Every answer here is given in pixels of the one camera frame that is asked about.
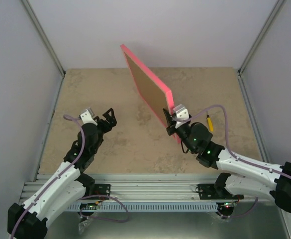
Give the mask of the yellow handled screwdriver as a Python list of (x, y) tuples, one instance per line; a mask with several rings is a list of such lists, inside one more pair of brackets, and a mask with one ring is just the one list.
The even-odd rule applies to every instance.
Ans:
[(212, 124), (211, 117), (210, 117), (209, 113), (206, 113), (206, 120), (207, 120), (209, 131), (213, 132), (213, 124)]

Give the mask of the pink wooden photo frame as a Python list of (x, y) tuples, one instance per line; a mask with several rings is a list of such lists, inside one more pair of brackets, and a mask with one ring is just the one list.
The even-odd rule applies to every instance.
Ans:
[(172, 90), (126, 45), (120, 46), (137, 91), (164, 127), (168, 126), (163, 110), (173, 114)]

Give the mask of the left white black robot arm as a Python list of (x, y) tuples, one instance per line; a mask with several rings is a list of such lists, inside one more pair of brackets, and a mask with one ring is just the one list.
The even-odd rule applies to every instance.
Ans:
[(63, 115), (79, 127), (63, 162), (48, 181), (22, 204), (14, 203), (8, 210), (7, 232), (12, 239), (43, 239), (56, 218), (73, 202), (89, 199), (95, 194), (95, 180), (85, 174), (91, 165), (103, 136), (110, 132), (117, 120), (110, 108), (102, 117), (90, 108), (77, 118)]

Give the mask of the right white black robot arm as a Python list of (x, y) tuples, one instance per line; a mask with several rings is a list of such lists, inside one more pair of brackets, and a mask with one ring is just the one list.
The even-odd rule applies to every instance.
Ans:
[(280, 209), (291, 213), (291, 162), (284, 165), (261, 162), (236, 154), (229, 146), (212, 142), (212, 133), (199, 122), (191, 123), (188, 110), (179, 105), (174, 113), (163, 110), (168, 135), (176, 134), (184, 153), (196, 155), (207, 168), (221, 170), (214, 184), (215, 195), (248, 195), (273, 201)]

